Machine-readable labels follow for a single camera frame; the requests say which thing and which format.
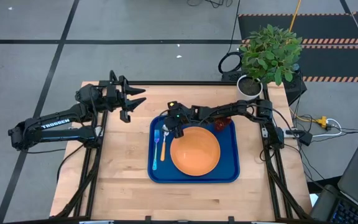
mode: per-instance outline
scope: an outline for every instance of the floor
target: floor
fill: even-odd
[[[296,2],[243,0],[239,13],[292,13]],[[217,64],[229,47],[222,41],[68,44],[59,49],[53,40],[66,38],[62,32],[73,3],[74,0],[0,1],[0,39],[42,43],[0,44],[0,204],[19,155],[11,147],[7,130],[34,115],[47,77],[48,81],[53,75],[42,114],[65,110],[75,103],[75,91],[83,80],[105,80],[110,69],[130,80],[220,79]],[[358,11],[358,0],[347,3],[351,11]],[[213,9],[207,2],[190,7],[185,0],[80,0],[67,40],[228,40],[236,4],[234,1],[230,7]],[[344,12],[339,0],[304,0],[300,8],[300,13],[339,12]],[[240,39],[238,27],[234,38]],[[57,49],[62,52],[55,68],[52,60]],[[358,83],[306,85],[308,91],[301,97],[299,114],[315,118],[325,115],[339,121],[342,127],[358,128]],[[313,134],[321,131],[312,126]],[[310,163],[328,178],[343,173],[357,145],[358,134],[351,134],[314,142],[303,149]],[[40,144],[32,150],[64,147],[60,142]],[[5,222],[48,217],[62,157],[62,152],[27,156]],[[320,179],[313,170],[312,175]]]

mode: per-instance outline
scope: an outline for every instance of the green leaves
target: green leaves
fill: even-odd
[[[259,65],[261,65],[265,70],[267,70],[267,64],[263,59],[258,59]]]
[[[281,68],[280,67],[278,67],[277,69],[276,69],[276,72],[274,73],[274,81],[276,82],[276,85],[281,85],[281,82],[282,82],[282,80],[281,80]]]
[[[288,81],[288,82],[292,81],[293,77],[292,77],[292,72],[291,71],[285,70],[284,71],[284,76],[285,76],[286,81]]]
[[[270,51],[265,51],[266,54],[266,58],[269,60],[273,60],[274,59],[274,54]]]
[[[267,24],[267,30],[268,30],[271,34],[273,34],[273,27],[272,27],[272,25]]]
[[[242,69],[249,77],[259,78],[263,83],[281,85],[283,79],[293,80],[292,66],[299,59],[302,38],[288,29],[268,24],[250,33],[250,42],[240,47]]]
[[[240,51],[242,51],[242,52],[246,52],[246,51],[247,51],[247,48],[246,48],[246,47],[243,47],[243,46],[240,46],[239,49],[240,49]]]

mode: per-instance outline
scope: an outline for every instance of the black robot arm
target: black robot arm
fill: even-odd
[[[247,109],[252,108],[256,114]],[[168,116],[164,119],[164,125],[173,132],[175,138],[183,136],[184,124],[208,124],[215,123],[215,128],[223,128],[228,124],[227,118],[235,115],[245,116],[249,120],[263,124],[267,134],[268,145],[273,149],[284,147],[284,135],[281,128],[273,122],[272,102],[269,100],[256,100],[249,103],[239,100],[222,106],[210,108],[208,106],[191,106],[187,108],[177,101],[168,103]]]
[[[29,118],[20,122],[15,128],[8,131],[11,137],[12,147],[17,150],[28,150],[28,148],[40,142],[69,141],[77,140],[85,144],[86,147],[95,147],[97,138],[100,135],[100,127],[82,126],[66,130],[46,130],[70,122],[84,123],[95,119],[99,112],[110,111],[122,108],[120,119],[129,123],[131,117],[128,111],[133,111],[146,98],[128,100],[127,95],[136,95],[145,90],[132,88],[124,76],[116,78],[113,71],[110,71],[110,80],[104,85],[94,86],[87,84],[75,94],[76,105],[69,110],[41,116],[39,118]]]

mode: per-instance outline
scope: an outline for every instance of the wooden tabletop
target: wooden tabletop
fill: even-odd
[[[240,175],[229,184],[157,184],[147,174],[150,122],[167,102],[177,100],[191,105],[218,106],[237,101],[235,86],[136,86],[146,92],[135,98],[147,97],[131,113],[131,123],[119,119],[119,110],[108,114],[98,181],[94,196],[92,219],[144,220],[215,220],[273,221],[271,194],[265,163],[259,159],[262,150],[257,123],[245,117],[232,118],[236,125]],[[269,85],[273,107],[291,123],[283,86]],[[286,128],[275,114],[278,126]],[[295,140],[286,144],[296,146]],[[80,145],[67,144],[65,156]],[[66,205],[78,188],[85,150],[69,158],[60,173],[50,214],[55,215]],[[288,189],[305,212],[311,210],[309,192],[299,153],[286,147],[282,160]],[[280,210],[284,217],[282,195],[277,188]],[[84,195],[81,214],[85,214]]]

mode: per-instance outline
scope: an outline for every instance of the fork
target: fork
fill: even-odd
[[[157,170],[157,143],[159,140],[160,140],[160,130],[156,129],[154,130],[155,149],[154,149],[153,170]]]

